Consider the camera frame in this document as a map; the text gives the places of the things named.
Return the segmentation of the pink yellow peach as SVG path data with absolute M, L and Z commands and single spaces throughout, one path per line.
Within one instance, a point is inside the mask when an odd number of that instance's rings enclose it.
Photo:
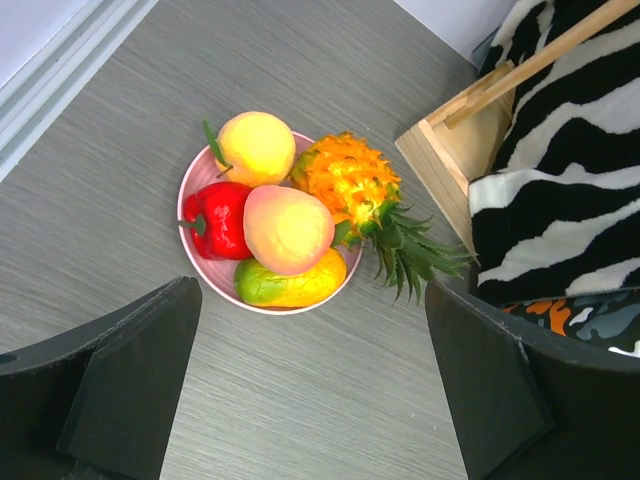
M 244 206 L 243 229 L 256 260 L 287 276 L 311 269 L 334 238 L 332 215 L 321 201 L 277 185 L 251 191 Z

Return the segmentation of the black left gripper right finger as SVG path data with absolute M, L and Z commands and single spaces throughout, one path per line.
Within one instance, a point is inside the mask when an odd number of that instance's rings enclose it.
M 635 479 L 639 357 L 431 282 L 426 317 L 471 479 Z

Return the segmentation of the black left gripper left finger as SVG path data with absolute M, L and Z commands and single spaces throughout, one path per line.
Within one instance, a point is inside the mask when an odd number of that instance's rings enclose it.
M 4 479 L 157 479 L 202 307 L 177 277 L 1 356 Z

